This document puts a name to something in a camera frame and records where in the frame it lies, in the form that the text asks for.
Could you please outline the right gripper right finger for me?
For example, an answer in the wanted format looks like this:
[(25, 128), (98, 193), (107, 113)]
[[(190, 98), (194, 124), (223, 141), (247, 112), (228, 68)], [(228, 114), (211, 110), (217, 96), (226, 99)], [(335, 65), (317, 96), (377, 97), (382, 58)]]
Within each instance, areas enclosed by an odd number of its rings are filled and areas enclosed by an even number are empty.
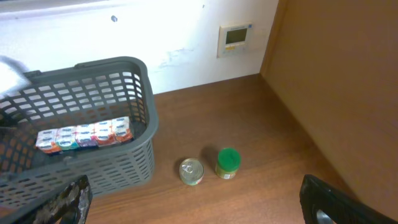
[(397, 224), (311, 174), (304, 175), (299, 196), (306, 224)]

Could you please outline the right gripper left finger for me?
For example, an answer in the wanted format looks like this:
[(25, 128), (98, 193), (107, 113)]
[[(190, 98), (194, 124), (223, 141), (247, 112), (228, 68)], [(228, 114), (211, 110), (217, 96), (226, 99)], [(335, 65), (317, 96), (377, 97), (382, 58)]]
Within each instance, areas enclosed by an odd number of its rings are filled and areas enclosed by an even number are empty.
[(80, 175), (9, 214), (9, 223), (85, 224), (93, 193)]

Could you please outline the multipack of small cartons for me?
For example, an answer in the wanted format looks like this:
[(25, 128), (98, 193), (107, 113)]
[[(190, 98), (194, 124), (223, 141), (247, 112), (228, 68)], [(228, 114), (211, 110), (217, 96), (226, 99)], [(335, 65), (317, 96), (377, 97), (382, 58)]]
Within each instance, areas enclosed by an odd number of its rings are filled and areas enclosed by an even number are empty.
[(46, 154), (105, 147), (134, 139), (129, 117), (38, 132), (35, 147)]

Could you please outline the green lid glass jar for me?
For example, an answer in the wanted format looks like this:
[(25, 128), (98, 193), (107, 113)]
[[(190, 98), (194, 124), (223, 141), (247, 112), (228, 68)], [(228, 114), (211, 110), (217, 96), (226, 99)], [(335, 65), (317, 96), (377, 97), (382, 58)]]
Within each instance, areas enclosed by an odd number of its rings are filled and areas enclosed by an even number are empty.
[(218, 153), (215, 172), (222, 179), (232, 179), (241, 165), (241, 156), (234, 148), (224, 148)]

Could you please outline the grey plastic shopping basket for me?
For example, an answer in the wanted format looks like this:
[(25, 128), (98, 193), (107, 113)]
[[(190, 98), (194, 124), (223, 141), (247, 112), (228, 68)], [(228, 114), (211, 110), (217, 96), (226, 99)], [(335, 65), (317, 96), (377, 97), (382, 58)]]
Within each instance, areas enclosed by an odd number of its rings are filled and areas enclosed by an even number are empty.
[(2, 223), (84, 223), (93, 197), (151, 180), (159, 118), (143, 61), (24, 78), (1, 95)]

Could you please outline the tin can with pull tab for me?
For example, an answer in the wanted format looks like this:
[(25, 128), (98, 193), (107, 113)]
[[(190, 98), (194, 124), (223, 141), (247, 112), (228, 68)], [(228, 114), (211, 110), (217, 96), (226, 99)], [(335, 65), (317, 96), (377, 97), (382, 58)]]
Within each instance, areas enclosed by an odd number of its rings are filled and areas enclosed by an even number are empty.
[(203, 179), (204, 167), (198, 159), (188, 158), (181, 162), (179, 174), (184, 184), (197, 185)]

